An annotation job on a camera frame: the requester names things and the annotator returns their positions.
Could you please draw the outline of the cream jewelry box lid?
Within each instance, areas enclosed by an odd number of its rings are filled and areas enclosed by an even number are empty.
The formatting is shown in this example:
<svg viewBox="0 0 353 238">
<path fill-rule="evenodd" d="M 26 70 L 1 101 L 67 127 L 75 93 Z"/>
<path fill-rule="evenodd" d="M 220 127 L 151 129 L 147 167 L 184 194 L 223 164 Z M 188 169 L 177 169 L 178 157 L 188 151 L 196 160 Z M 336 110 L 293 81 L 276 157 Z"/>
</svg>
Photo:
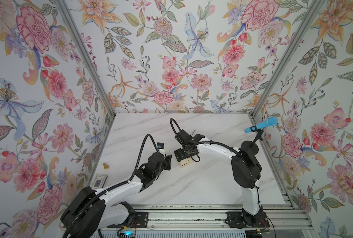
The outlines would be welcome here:
<svg viewBox="0 0 353 238">
<path fill-rule="evenodd" d="M 185 168 L 186 166 L 193 164 L 193 163 L 194 163 L 194 161 L 191 158 L 186 158 L 186 159 L 183 159 L 180 162 L 178 162 L 178 164 L 181 168 Z"/>
</svg>

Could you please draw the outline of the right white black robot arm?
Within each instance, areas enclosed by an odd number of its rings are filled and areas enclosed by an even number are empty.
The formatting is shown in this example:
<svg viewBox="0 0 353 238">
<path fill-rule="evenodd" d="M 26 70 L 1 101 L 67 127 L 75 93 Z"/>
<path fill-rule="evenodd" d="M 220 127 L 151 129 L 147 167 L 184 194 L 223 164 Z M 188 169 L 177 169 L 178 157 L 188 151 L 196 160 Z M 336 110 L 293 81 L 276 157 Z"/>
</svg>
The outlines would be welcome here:
<svg viewBox="0 0 353 238">
<path fill-rule="evenodd" d="M 174 151 L 178 161 L 193 159 L 194 156 L 208 155 L 231 165 L 233 178 L 241 187 L 243 208 L 240 212 L 228 212 L 226 223 L 236 228 L 268 228 L 268 218 L 263 212 L 258 180 L 261 178 L 262 166 L 256 158 L 259 152 L 255 138 L 244 141 L 240 148 L 230 147 L 221 142 L 212 141 L 205 136 L 191 136 L 184 130 L 175 134 L 175 139 L 182 148 Z"/>
</svg>

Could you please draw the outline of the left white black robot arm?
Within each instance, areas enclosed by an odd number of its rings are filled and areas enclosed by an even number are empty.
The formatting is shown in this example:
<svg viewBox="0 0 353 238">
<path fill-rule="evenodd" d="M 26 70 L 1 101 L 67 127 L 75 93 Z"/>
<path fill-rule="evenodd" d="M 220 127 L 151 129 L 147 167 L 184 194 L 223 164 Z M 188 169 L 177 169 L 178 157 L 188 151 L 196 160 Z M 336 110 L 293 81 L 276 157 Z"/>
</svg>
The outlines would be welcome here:
<svg viewBox="0 0 353 238">
<path fill-rule="evenodd" d="M 136 211 L 125 198 L 149 188 L 164 170 L 171 169 L 171 159 L 171 155 L 155 152 L 133 178 L 105 188 L 83 188 L 60 218 L 63 237 L 90 238 L 103 228 L 123 230 L 135 224 Z"/>
</svg>

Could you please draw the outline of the small gold knob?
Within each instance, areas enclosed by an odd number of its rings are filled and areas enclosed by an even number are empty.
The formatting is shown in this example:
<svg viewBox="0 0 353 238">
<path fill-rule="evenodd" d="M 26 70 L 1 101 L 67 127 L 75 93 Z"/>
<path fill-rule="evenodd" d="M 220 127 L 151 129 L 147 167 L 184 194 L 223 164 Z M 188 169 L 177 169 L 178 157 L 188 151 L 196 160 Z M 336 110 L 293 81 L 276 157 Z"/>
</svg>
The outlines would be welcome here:
<svg viewBox="0 0 353 238">
<path fill-rule="evenodd" d="M 108 164 L 106 164 L 106 163 L 103 163 L 103 167 L 104 167 L 105 170 L 107 170 L 107 169 L 109 169 L 110 166 Z"/>
</svg>

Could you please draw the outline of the small framed card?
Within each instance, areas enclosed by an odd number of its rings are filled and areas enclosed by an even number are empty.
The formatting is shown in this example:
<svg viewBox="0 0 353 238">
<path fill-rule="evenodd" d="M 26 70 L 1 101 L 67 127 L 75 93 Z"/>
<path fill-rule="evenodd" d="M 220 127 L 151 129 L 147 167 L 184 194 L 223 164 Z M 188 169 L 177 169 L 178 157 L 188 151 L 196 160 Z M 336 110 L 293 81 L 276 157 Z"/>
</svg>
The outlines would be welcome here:
<svg viewBox="0 0 353 238">
<path fill-rule="evenodd" d="M 92 189 L 99 189 L 99 188 L 103 188 L 105 185 L 105 182 L 107 180 L 108 175 L 107 174 L 97 174 L 94 177 L 94 180 L 92 181 L 90 187 Z"/>
</svg>

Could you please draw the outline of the blue microphone on stand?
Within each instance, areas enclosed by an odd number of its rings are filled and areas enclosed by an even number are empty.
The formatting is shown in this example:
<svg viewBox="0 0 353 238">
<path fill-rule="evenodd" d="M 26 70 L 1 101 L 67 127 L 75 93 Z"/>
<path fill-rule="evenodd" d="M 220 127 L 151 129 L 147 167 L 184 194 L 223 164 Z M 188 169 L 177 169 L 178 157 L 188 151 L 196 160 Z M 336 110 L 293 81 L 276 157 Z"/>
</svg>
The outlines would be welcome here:
<svg viewBox="0 0 353 238">
<path fill-rule="evenodd" d="M 259 152 L 258 145 L 256 142 L 262 139 L 262 135 L 264 129 L 267 127 L 273 127 L 278 123 L 278 119 L 276 117 L 268 118 L 267 120 L 256 124 L 254 126 L 248 127 L 245 129 L 245 133 L 256 133 L 256 136 L 253 141 L 245 141 L 242 143 L 242 150 L 245 152 L 251 152 L 253 155 L 256 155 Z"/>
</svg>

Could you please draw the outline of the aluminium mounting rail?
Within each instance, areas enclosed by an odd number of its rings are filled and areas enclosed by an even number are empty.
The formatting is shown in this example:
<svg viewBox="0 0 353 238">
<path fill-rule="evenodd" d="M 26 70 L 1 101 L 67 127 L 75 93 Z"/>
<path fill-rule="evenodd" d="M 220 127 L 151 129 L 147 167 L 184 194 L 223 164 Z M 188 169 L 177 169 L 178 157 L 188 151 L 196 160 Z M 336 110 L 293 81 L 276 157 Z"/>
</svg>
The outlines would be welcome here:
<svg viewBox="0 0 353 238">
<path fill-rule="evenodd" d="M 148 212 L 149 230 L 224 230 L 226 213 L 241 211 L 240 205 L 145 205 L 133 204 L 139 212 Z M 311 230 L 308 215 L 287 205 L 264 206 L 267 220 L 276 230 Z"/>
</svg>

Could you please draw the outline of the right aluminium corner post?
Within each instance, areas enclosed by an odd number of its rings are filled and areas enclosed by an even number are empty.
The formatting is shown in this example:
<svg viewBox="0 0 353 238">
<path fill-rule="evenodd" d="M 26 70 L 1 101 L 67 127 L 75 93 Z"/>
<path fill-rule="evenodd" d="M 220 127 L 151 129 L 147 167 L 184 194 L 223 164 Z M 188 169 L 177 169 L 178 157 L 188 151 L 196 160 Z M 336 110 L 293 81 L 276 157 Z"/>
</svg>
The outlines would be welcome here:
<svg viewBox="0 0 353 238">
<path fill-rule="evenodd" d="M 261 97 L 253 109 L 253 111 L 249 114 L 251 119 L 255 119 L 258 114 L 261 113 L 261 109 L 266 103 L 271 91 L 273 90 L 275 84 L 277 83 L 278 79 L 280 78 L 281 74 L 283 73 L 285 67 L 288 65 L 290 59 L 292 58 L 294 52 L 298 49 L 301 41 L 310 27 L 311 22 L 318 14 L 320 8 L 322 7 L 323 2 L 320 0 L 312 1 L 311 5 L 308 7 L 306 14 L 303 16 L 303 19 L 297 28 L 295 37 L 291 40 L 290 44 L 288 45 L 286 51 L 282 55 L 280 62 L 278 63 L 276 70 L 272 73 L 272 76 L 264 89 Z"/>
</svg>

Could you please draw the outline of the aluminium corner post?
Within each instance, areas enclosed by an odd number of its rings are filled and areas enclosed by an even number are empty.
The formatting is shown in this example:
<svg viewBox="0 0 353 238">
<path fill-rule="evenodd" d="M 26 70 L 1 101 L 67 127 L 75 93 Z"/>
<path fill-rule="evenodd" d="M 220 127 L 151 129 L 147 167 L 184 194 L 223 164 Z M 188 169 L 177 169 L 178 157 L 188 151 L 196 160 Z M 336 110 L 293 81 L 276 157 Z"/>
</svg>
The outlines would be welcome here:
<svg viewBox="0 0 353 238">
<path fill-rule="evenodd" d="M 101 96 L 101 99 L 103 101 L 103 104 L 105 106 L 105 109 L 107 110 L 108 114 L 114 119 L 116 114 L 114 112 L 114 109 L 108 99 L 107 93 L 104 90 L 102 81 L 100 80 L 100 77 L 98 75 L 98 71 L 93 64 L 92 59 L 89 57 L 88 50 L 84 44 L 84 41 L 82 40 L 81 34 L 78 31 L 78 28 L 72 18 L 72 15 L 70 13 L 70 9 L 67 7 L 67 4 L 63 0 L 54 0 L 55 5 L 58 9 L 58 11 L 61 14 L 61 17 L 63 21 L 65 22 L 66 27 L 69 28 L 70 30 L 70 35 L 77 47 L 77 49 L 80 52 L 80 57 L 82 59 L 82 62 L 84 63 L 85 67 L 87 68 L 88 72 L 90 73 L 93 82 L 95 83 L 95 86 L 97 87 L 97 91 Z"/>
<path fill-rule="evenodd" d="M 276 70 L 272 73 L 272 76 L 264 89 L 261 97 L 253 109 L 253 111 L 249 114 L 251 119 L 255 119 L 258 114 L 261 113 L 261 109 L 266 103 L 271 91 L 273 90 L 275 84 L 277 83 L 278 79 L 280 78 L 281 74 L 283 73 L 285 67 L 288 65 L 290 59 L 292 58 L 294 52 L 298 49 L 301 41 L 310 27 L 311 22 L 318 14 L 320 8 L 322 7 L 323 2 L 320 0 L 312 1 L 311 5 L 308 7 L 306 14 L 303 16 L 303 19 L 297 28 L 295 37 L 291 40 L 290 44 L 288 45 L 286 51 L 282 55 L 280 62 L 278 63 Z"/>
</svg>

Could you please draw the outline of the left aluminium corner post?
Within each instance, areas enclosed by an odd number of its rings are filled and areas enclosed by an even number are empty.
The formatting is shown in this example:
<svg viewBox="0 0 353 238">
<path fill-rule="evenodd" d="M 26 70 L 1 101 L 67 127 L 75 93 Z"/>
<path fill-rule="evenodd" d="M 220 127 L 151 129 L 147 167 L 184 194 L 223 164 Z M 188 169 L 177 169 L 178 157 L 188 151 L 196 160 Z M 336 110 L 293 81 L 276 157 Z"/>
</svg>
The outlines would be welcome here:
<svg viewBox="0 0 353 238">
<path fill-rule="evenodd" d="M 82 59 L 82 62 L 84 63 L 85 67 L 87 68 L 88 72 L 90 73 L 93 82 L 95 83 L 95 86 L 97 87 L 97 91 L 101 96 L 101 99 L 103 101 L 103 104 L 105 106 L 105 109 L 107 110 L 108 114 L 114 119 L 116 114 L 114 112 L 114 109 L 108 99 L 107 93 L 104 90 L 102 81 L 100 80 L 100 77 L 98 75 L 98 71 L 93 64 L 92 59 L 89 57 L 88 50 L 84 44 L 84 41 L 82 40 L 81 34 L 78 31 L 78 28 L 72 18 L 72 15 L 70 13 L 70 9 L 67 7 L 67 4 L 63 0 L 54 0 L 55 5 L 58 9 L 58 11 L 61 14 L 61 17 L 63 21 L 65 22 L 66 27 L 69 28 L 70 30 L 70 35 L 77 47 L 77 49 L 80 52 L 80 57 Z"/>
</svg>

